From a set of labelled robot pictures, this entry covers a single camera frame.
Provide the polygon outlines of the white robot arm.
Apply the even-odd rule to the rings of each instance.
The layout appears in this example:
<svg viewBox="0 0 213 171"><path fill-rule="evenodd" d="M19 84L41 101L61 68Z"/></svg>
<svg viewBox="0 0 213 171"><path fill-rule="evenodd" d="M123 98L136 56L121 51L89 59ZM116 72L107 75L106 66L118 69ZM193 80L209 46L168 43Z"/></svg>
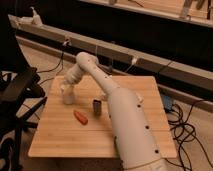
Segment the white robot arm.
<svg viewBox="0 0 213 171"><path fill-rule="evenodd" d="M107 96L115 144L125 171L168 171L137 94L117 84L98 67L98 58L86 52L76 56L61 84L63 102L73 104L74 85L88 73Z"/></svg>

